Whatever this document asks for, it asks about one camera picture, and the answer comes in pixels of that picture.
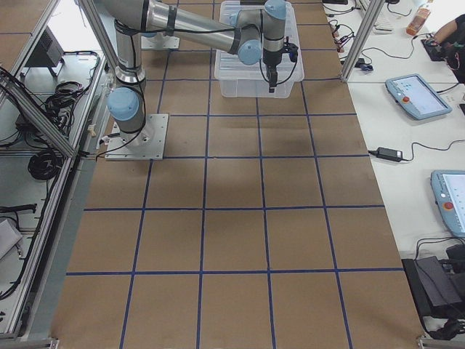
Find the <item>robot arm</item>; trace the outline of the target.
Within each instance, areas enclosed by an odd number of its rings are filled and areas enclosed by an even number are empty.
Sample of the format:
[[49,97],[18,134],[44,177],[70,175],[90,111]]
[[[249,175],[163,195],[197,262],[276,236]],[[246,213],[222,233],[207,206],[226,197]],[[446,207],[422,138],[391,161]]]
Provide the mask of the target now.
[[235,55],[245,65],[258,63],[270,92],[280,83],[277,67],[282,56],[297,60],[296,46],[285,37],[284,1],[266,1],[259,9],[241,9],[228,24],[161,1],[104,1],[103,5],[114,19],[118,58],[118,86],[110,93],[108,109],[125,145],[145,143],[153,136],[147,125],[142,36],[177,36]]

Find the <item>person forearm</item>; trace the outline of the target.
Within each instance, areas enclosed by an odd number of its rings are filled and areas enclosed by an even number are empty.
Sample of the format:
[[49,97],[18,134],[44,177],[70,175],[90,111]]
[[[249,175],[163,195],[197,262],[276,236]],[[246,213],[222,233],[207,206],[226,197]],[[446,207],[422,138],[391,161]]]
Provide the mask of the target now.
[[449,36],[453,35],[460,24],[464,22],[464,16],[461,15],[454,20],[444,24],[434,35],[433,39],[438,43],[443,43]]

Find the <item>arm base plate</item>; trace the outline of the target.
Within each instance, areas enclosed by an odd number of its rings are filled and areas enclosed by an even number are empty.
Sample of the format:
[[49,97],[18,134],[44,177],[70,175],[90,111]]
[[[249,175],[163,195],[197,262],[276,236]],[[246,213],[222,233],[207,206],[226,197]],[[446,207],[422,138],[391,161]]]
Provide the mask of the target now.
[[164,51],[179,49],[179,38],[157,33],[154,36],[141,36],[142,50]]
[[111,161],[162,160],[169,123],[168,114],[148,114],[139,134],[112,137],[105,158]]

